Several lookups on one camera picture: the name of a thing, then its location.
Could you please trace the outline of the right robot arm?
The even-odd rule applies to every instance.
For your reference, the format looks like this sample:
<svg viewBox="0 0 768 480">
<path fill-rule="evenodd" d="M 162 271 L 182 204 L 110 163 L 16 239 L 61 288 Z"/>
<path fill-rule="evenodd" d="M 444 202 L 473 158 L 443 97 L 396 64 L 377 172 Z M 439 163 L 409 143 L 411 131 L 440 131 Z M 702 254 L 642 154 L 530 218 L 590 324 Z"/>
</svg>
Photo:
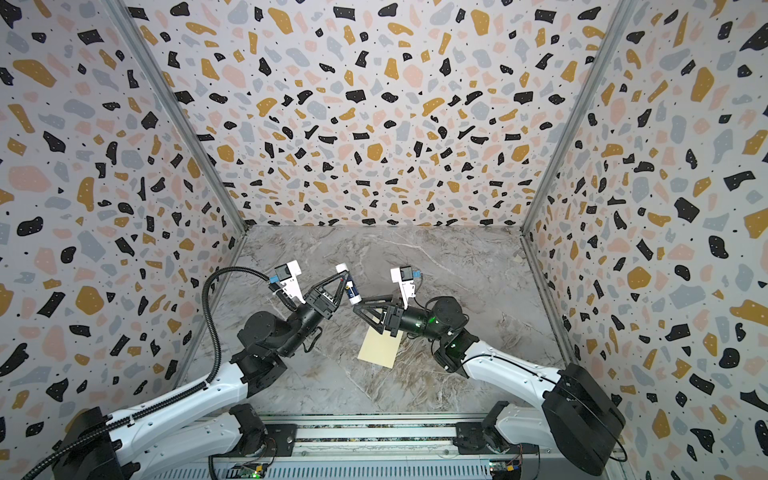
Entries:
<svg viewBox="0 0 768 480">
<path fill-rule="evenodd" d="M 492 347 L 468 331 L 469 317 L 452 296 L 435 297 L 427 308 L 374 297 L 353 311 L 379 334 L 429 340 L 446 372 L 494 385 L 538 410 L 538 425 L 524 426 L 509 402 L 497 402 L 482 421 L 458 425 L 454 444 L 461 452 L 509 454 L 524 444 L 554 448 L 592 476 L 602 475 L 613 460 L 626 420 L 582 366 L 545 367 Z"/>
</svg>

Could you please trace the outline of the cream envelope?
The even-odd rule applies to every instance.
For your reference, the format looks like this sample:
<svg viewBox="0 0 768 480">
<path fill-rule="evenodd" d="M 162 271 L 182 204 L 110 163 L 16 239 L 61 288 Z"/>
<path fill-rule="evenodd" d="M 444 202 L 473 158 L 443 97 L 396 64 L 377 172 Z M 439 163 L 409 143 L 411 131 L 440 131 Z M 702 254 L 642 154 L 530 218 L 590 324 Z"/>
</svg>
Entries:
<svg viewBox="0 0 768 480">
<path fill-rule="evenodd" d="M 390 332 L 378 333 L 369 327 L 357 358 L 371 364 L 391 369 L 400 348 L 403 333 L 392 336 Z"/>
</svg>

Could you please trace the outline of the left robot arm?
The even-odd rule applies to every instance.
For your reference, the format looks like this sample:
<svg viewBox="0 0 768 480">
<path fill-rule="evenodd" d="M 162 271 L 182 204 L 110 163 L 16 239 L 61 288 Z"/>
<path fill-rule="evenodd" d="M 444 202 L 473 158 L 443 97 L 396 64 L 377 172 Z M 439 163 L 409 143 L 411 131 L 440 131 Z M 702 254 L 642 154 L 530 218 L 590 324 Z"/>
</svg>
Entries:
<svg viewBox="0 0 768 480">
<path fill-rule="evenodd" d="M 238 333 L 242 348 L 229 361 L 210 325 L 215 352 L 208 375 L 112 414 L 98 407 L 81 414 L 47 462 L 54 478 L 150 479 L 202 457 L 275 453 L 278 442 L 247 401 L 286 371 L 286 359 L 297 350 L 313 349 L 350 278 L 341 265 L 298 304 L 272 284 L 290 315 L 251 315 Z"/>
</svg>

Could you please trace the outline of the blue white glue stick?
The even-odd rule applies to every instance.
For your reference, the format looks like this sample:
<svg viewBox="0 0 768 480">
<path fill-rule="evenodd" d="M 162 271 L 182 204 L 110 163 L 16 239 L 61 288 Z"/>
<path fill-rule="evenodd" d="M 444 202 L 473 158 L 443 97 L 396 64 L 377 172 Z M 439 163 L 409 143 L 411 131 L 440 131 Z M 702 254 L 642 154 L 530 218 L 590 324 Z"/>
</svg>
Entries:
<svg viewBox="0 0 768 480">
<path fill-rule="evenodd" d="M 353 280 L 353 277 L 345 263 L 337 264 L 336 271 L 344 276 L 344 288 L 352 305 L 356 305 L 361 302 L 362 297 L 359 294 L 357 286 Z"/>
</svg>

